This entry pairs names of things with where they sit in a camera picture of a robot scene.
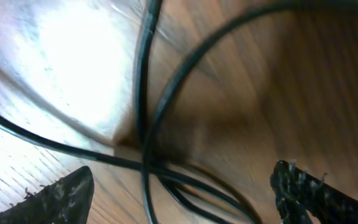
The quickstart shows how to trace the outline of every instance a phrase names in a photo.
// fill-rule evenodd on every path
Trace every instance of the brown wooden surface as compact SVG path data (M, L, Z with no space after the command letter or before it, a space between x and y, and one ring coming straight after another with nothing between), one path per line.
M187 52L260 3L166 0L150 62L151 108ZM143 7L0 0L0 114L56 141L125 154L121 146L134 145L132 65ZM269 185L277 159L296 159L317 177L327 172L328 184L358 199L358 17L285 12L236 30L191 74L158 138L156 150L224 179L264 223L280 221ZM95 179L88 223L147 223L138 173L2 131L0 212L26 187L38 191L84 164ZM155 180L152 192L161 223L208 223Z

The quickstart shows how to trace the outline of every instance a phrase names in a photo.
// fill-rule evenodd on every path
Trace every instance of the glossy table surface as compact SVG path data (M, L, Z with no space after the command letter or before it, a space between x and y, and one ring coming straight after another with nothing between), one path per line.
M152 49L150 115L183 57L262 1L165 0ZM0 114L44 137L118 156L134 138L133 64L145 2L0 0ZM283 12L223 38L192 72L158 133L159 153L196 164L278 223L277 159L358 200L358 17ZM140 175L45 150L0 131L0 212L80 166L88 223L147 223ZM161 223L209 223L152 179Z

